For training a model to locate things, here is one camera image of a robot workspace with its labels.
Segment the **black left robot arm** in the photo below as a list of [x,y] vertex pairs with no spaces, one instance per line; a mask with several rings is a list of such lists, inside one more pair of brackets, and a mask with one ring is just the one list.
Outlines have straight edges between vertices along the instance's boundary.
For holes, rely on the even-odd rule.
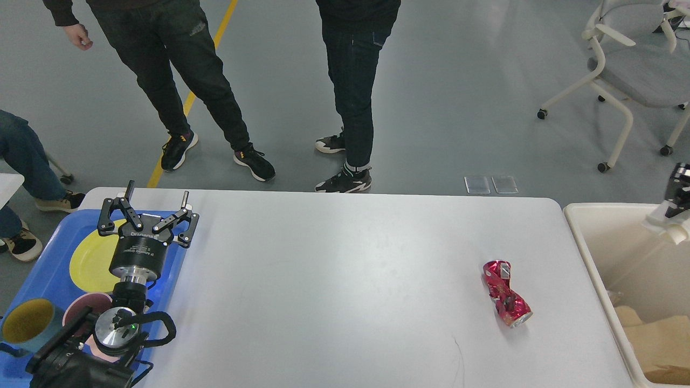
[[135,183],[120,196],[103,200],[96,230],[116,243],[109,272],[116,277],[111,304],[102,312],[87,306],[77,311],[28,361],[31,387],[131,387],[146,372],[136,374],[140,353],[160,347],[176,336],[172,317],[153,309],[148,297],[164,272],[168,249],[188,248],[199,214],[183,192],[175,213],[138,213],[131,206]]

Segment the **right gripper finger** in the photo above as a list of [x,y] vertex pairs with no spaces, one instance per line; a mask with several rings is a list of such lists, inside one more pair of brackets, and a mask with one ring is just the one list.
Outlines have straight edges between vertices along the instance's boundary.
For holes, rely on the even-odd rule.
[[689,165],[678,163],[671,172],[666,185],[665,201],[670,204],[665,218],[673,218],[689,208]]

